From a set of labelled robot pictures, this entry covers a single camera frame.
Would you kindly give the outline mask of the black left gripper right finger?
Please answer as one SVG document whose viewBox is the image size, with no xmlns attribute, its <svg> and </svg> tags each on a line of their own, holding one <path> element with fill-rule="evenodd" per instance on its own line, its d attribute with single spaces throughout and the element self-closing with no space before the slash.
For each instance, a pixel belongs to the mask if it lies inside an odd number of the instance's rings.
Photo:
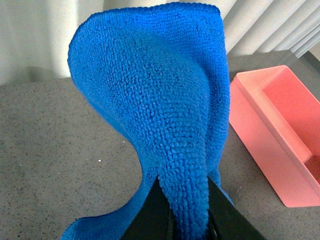
<svg viewBox="0 0 320 240">
<path fill-rule="evenodd" d="M 209 178 L 208 240 L 264 240 L 265 237 L 233 206 Z"/>
</svg>

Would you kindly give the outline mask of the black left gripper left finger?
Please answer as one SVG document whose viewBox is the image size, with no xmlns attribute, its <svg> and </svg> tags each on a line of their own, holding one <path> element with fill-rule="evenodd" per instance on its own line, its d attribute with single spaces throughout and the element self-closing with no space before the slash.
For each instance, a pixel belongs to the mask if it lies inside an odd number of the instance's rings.
<svg viewBox="0 0 320 240">
<path fill-rule="evenodd" d="M 173 240 L 174 216 L 156 179 L 142 208 L 121 237 L 123 240 Z"/>
</svg>

